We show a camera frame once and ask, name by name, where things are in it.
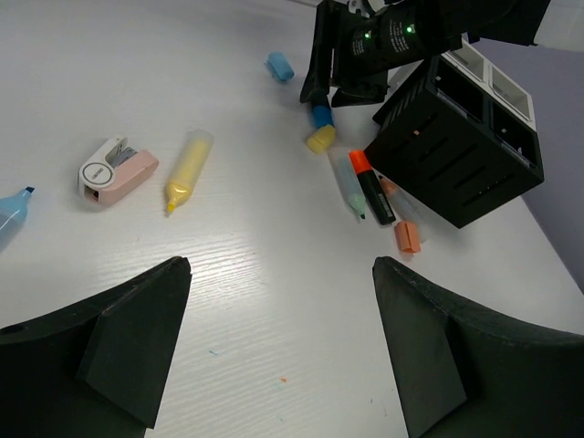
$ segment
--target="table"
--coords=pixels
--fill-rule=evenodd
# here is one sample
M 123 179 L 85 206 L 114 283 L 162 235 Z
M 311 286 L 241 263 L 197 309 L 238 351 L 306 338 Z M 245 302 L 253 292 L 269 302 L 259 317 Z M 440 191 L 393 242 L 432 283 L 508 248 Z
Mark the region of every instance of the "table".
M 358 224 L 297 96 L 314 9 L 284 0 L 8 0 L 0 5 L 0 189 L 36 187 L 0 255 L 0 327 L 113 287 L 174 256 L 193 284 L 156 437 L 403 437 L 372 286 L 393 233 Z M 287 86 L 263 65 L 284 51 Z M 364 147 L 373 107 L 336 112 Z M 163 185 L 188 130 L 215 134 L 193 199 Z M 161 160 L 103 212 L 75 193 L 106 138 Z M 407 265 L 507 315 L 584 334 L 584 299 L 521 199 L 434 236 Z

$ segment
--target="orange cap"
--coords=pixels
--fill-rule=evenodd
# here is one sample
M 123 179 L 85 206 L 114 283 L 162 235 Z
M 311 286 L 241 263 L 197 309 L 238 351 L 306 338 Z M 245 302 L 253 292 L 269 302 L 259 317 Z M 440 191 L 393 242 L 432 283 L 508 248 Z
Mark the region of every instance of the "orange cap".
M 383 188 L 383 191 L 388 196 L 390 196 L 392 194 L 396 194 L 397 191 L 400 190 L 400 188 L 394 182 L 391 182 L 390 180 L 388 180 L 387 178 L 384 178 L 382 176 L 380 176 L 380 183 L 381 183 L 381 187 Z
M 369 160 L 365 156 L 363 151 L 351 151 L 349 152 L 350 162 L 353 164 L 353 169 L 355 173 L 359 175 L 362 172 L 372 171 L 373 168 L 369 164 Z
M 395 237 L 400 251 L 415 254 L 422 251 L 418 227 L 412 222 L 401 221 L 395 226 Z

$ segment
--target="black marker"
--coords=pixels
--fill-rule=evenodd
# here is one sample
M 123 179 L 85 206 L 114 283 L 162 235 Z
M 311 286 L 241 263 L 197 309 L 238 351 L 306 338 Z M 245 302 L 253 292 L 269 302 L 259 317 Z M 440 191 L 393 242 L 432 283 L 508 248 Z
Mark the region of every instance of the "black marker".
M 371 210 L 377 217 L 377 221 L 381 225 L 393 224 L 395 222 L 395 214 L 393 214 L 380 181 L 371 168 L 365 153 L 363 151 L 351 151 L 349 158 Z

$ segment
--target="pink stapler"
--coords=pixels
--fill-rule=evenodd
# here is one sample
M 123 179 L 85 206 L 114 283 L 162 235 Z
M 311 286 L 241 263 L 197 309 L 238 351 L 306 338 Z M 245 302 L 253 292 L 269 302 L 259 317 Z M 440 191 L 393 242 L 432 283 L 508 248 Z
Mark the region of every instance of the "pink stapler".
M 106 141 L 80 168 L 79 194 L 93 203 L 113 205 L 152 176 L 158 160 L 135 151 L 125 137 Z

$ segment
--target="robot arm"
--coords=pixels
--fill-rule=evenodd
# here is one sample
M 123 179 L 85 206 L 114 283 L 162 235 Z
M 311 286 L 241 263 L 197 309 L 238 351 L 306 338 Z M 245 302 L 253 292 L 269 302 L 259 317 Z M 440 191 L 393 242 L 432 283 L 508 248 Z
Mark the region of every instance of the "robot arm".
M 584 16 L 584 0 L 569 1 Z M 556 25 L 546 16 L 557 3 L 562 0 L 324 0 L 300 101 L 328 94 L 332 85 L 338 88 L 333 107 L 383 102 L 389 69 L 460 48 L 462 34 L 471 41 L 535 44 L 540 27 Z M 584 27 L 584 18 L 576 21 L 569 30 Z

